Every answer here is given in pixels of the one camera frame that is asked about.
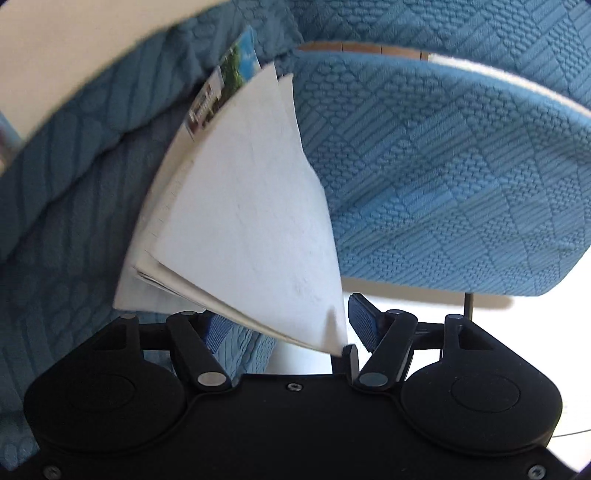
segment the blue textured fabric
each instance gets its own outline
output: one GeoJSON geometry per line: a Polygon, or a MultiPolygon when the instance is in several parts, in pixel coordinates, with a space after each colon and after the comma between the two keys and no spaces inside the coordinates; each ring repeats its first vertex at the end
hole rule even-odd
{"type": "Polygon", "coordinates": [[[369,353],[373,353],[378,347],[378,318],[374,314],[379,313],[370,312],[354,295],[349,297],[349,323],[369,353]]]}
{"type": "Polygon", "coordinates": [[[299,52],[301,139],[345,276],[540,295],[591,244],[591,121],[398,57],[299,52]]]}
{"type": "MultiPolygon", "coordinates": [[[[235,0],[158,33],[61,108],[0,177],[0,463],[7,468],[36,448],[22,415],[27,387],[117,317],[115,286],[147,188],[195,87],[248,24],[261,61],[301,41],[285,4],[273,0],[235,0]]],[[[235,375],[245,352],[244,362],[265,366],[272,342],[256,353],[251,340],[250,330],[219,318],[206,343],[235,375]]],[[[167,362],[159,353],[147,358],[167,362]]]]}
{"type": "MultiPolygon", "coordinates": [[[[591,102],[580,1],[467,2],[465,12],[458,2],[292,2],[306,39],[457,54],[591,102]]],[[[234,0],[153,36],[90,82],[0,178],[4,465],[35,448],[22,416],[30,382],[117,315],[110,305],[145,192],[195,86],[247,24],[261,61],[275,57],[278,72],[295,74],[302,142],[326,191],[343,275],[535,295],[591,244],[587,118],[426,62],[290,54],[302,37],[283,2],[234,0]]],[[[263,369],[273,341],[219,319],[207,343],[239,375],[263,369]]]]}
{"type": "Polygon", "coordinates": [[[64,105],[0,177],[0,261],[97,155],[196,93],[247,25],[262,63],[301,43],[283,1],[233,0],[150,37],[64,105]]]}
{"type": "Polygon", "coordinates": [[[509,72],[591,107],[585,0],[289,0],[307,41],[421,48],[509,72]]]}

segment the magazine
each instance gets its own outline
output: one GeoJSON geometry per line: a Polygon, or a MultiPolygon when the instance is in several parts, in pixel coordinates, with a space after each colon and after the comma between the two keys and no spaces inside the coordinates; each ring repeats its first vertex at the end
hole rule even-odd
{"type": "Polygon", "coordinates": [[[254,30],[248,27],[197,94],[185,119],[185,126],[192,137],[203,130],[220,108],[261,69],[254,40],[254,30]]]}

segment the blue cushion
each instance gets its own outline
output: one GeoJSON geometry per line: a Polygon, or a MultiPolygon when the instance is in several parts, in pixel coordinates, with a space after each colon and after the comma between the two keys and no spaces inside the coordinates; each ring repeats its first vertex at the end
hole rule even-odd
{"type": "MultiPolygon", "coordinates": [[[[30,383],[117,317],[115,286],[147,188],[199,82],[247,25],[262,62],[301,42],[281,1],[234,0],[211,9],[149,38],[90,82],[0,177],[5,466],[36,448],[22,415],[30,383]]],[[[274,344],[221,317],[206,342],[231,375],[262,371],[274,344]]]]}
{"type": "Polygon", "coordinates": [[[591,120],[425,61],[299,52],[295,107],[341,273],[541,295],[591,244],[591,120]]]}
{"type": "Polygon", "coordinates": [[[473,60],[591,108],[591,2],[288,1],[306,41],[390,44],[473,60]]]}

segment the cable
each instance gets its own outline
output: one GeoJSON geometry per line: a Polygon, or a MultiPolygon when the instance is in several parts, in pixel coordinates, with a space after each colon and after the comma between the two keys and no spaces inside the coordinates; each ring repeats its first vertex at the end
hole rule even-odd
{"type": "Polygon", "coordinates": [[[559,439],[562,437],[570,437],[571,435],[578,435],[579,433],[589,433],[591,432],[591,429],[589,430],[581,430],[580,432],[573,432],[573,433],[565,433],[564,435],[554,435],[552,438],[553,439],[559,439]]]}

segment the magazine cover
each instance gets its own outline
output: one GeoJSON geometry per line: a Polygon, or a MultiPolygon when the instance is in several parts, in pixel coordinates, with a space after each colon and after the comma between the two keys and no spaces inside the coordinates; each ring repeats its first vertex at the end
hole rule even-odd
{"type": "Polygon", "coordinates": [[[21,139],[6,117],[0,112],[0,175],[10,165],[20,147],[21,139]]]}
{"type": "Polygon", "coordinates": [[[260,69],[254,30],[248,27],[223,56],[191,105],[185,120],[191,136],[203,130],[224,103],[260,69]]]}

